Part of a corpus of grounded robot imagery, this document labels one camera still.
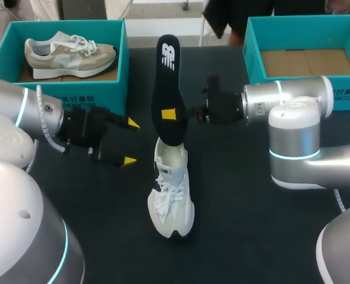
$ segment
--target cardboard bottom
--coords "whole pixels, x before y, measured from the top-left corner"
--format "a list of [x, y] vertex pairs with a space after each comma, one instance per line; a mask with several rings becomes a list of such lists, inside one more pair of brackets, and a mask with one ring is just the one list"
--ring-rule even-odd
[[25, 65], [20, 73], [20, 78], [18, 80], [19, 83], [27, 83], [27, 82], [78, 82], [78, 81], [116, 81], [118, 77], [118, 58], [115, 59], [114, 63], [111, 65], [111, 69], [106, 72], [101, 72], [100, 75], [96, 75], [91, 78], [79, 78], [76, 76], [62, 76], [58, 78], [52, 79], [40, 79], [35, 80], [33, 78], [33, 74], [30, 72], [30, 66], [25, 61]]
[[268, 78], [350, 75], [344, 49], [264, 50], [261, 56]]

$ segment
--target white sneaker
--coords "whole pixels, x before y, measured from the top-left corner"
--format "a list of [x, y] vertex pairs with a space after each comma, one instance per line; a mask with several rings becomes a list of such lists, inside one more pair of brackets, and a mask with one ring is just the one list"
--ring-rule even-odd
[[193, 226], [194, 204], [187, 163], [188, 153], [183, 144], [171, 147], [158, 139], [155, 147], [158, 178], [147, 204], [155, 228], [166, 238], [185, 237]]
[[60, 76], [90, 78], [114, 68], [112, 64], [117, 57], [117, 49], [78, 35], [58, 32], [47, 41], [26, 40], [25, 57], [33, 69], [34, 79]]

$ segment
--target shoebox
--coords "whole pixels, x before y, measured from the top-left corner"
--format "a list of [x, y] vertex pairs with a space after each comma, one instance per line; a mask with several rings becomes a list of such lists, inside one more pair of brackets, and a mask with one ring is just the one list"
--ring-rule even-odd
[[[115, 46], [115, 69], [89, 79], [71, 76], [34, 80], [29, 74], [24, 43], [28, 38], [48, 40], [58, 31]], [[129, 45], [123, 20], [11, 22], [0, 44], [0, 79], [34, 90], [41, 85], [43, 93], [61, 99], [66, 109], [97, 105], [124, 115], [128, 78]]]
[[350, 110], [350, 15], [250, 18], [243, 56], [251, 84], [324, 75]]

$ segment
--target shoelace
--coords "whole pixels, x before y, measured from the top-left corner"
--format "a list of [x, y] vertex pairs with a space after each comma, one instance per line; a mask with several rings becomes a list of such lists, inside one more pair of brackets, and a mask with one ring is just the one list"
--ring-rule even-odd
[[183, 182], [181, 182], [178, 186], [171, 186], [168, 182], [164, 181], [161, 175], [159, 175], [156, 181], [158, 182], [162, 191], [157, 192], [154, 190], [154, 212], [166, 218], [173, 201], [180, 201], [184, 199]]
[[85, 56], [90, 56], [97, 51], [97, 45], [94, 40], [87, 41], [85, 38], [76, 34], [72, 35], [70, 39], [76, 40], [76, 47], [71, 52], [84, 51]]

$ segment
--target screw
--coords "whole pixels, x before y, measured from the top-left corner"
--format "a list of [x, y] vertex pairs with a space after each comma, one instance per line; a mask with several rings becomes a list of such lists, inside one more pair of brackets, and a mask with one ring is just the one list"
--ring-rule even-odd
[[53, 111], [53, 108], [52, 108], [51, 105], [45, 105], [45, 106], [44, 106], [44, 110], [45, 110], [46, 112], [52, 112], [52, 111]]

